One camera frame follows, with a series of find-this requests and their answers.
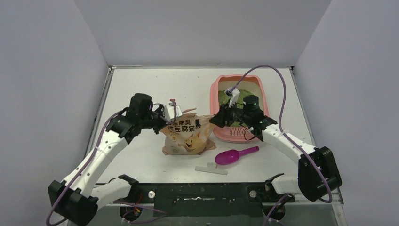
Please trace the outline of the white bag clip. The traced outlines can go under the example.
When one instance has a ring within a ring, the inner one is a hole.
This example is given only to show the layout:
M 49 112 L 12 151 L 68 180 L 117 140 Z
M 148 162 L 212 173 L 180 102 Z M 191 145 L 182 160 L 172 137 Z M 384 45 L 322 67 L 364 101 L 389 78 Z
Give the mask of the white bag clip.
M 216 164 L 209 162 L 206 167 L 204 166 L 196 166 L 195 171 L 198 172 L 205 172 L 205 173 L 212 173 L 218 175 L 228 175 L 228 171 L 223 169 L 218 169 Z

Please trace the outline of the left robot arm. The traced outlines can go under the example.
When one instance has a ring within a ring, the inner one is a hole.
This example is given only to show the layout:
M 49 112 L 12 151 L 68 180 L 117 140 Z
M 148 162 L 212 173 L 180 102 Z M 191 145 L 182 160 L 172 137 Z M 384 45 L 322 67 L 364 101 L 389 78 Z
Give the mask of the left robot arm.
M 152 129 L 156 134 L 173 123 L 181 115 L 175 100 L 159 105 L 153 110 L 152 97 L 136 93 L 130 104 L 114 113 L 103 125 L 96 145 L 88 156 L 61 182 L 54 180 L 48 186 L 51 210 L 46 219 L 50 226 L 54 212 L 64 217 L 56 225 L 69 220 L 78 226 L 86 226 L 102 207 L 124 198 L 134 202 L 139 197 L 139 188 L 134 180 L 121 175 L 111 182 L 99 186 L 96 183 L 113 159 L 125 149 L 143 129 Z

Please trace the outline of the beige cat litter bag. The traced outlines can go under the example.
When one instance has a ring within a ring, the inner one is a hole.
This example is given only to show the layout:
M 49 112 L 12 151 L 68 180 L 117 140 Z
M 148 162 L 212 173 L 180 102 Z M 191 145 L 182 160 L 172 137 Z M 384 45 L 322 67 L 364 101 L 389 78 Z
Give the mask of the beige cat litter bag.
M 201 155 L 216 149 L 210 139 L 216 125 L 210 123 L 213 115 L 197 115 L 195 109 L 183 111 L 183 115 L 161 130 L 166 136 L 162 152 L 165 155 Z

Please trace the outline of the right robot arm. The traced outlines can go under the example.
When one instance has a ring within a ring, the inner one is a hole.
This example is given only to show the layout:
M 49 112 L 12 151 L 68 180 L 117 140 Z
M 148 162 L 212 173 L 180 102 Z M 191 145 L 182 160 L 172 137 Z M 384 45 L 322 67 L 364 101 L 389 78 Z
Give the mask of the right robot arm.
M 311 202 L 330 196 L 342 185 L 342 179 L 332 151 L 327 147 L 315 147 L 285 132 L 274 119 L 266 116 L 255 95 L 244 97 L 242 107 L 222 104 L 209 120 L 219 128 L 237 122 L 246 126 L 255 138 L 266 142 L 298 166 L 296 176 L 277 174 L 266 180 L 264 194 L 270 201 L 283 194 L 302 194 Z

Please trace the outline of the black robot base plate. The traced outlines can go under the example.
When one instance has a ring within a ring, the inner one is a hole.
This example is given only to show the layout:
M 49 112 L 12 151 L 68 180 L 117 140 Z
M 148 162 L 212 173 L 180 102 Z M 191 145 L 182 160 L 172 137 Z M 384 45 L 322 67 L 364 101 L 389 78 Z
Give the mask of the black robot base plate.
M 281 197 L 264 182 L 139 183 L 121 200 L 152 204 L 155 217 L 262 217 Z

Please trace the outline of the purple litter scoop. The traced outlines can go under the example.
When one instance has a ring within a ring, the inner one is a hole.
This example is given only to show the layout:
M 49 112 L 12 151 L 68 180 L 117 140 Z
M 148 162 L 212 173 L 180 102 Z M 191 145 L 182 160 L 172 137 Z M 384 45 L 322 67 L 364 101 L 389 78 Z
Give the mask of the purple litter scoop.
M 218 165 L 229 165 L 229 164 L 233 164 L 235 162 L 237 162 L 240 157 L 251 154 L 251 153 L 255 153 L 257 151 L 259 151 L 259 146 L 254 146 L 251 148 L 247 148 L 244 150 L 235 150 L 235 149 L 231 149 L 231 150 L 227 150 L 224 152 L 219 153 L 216 157 L 215 157 L 215 163 Z

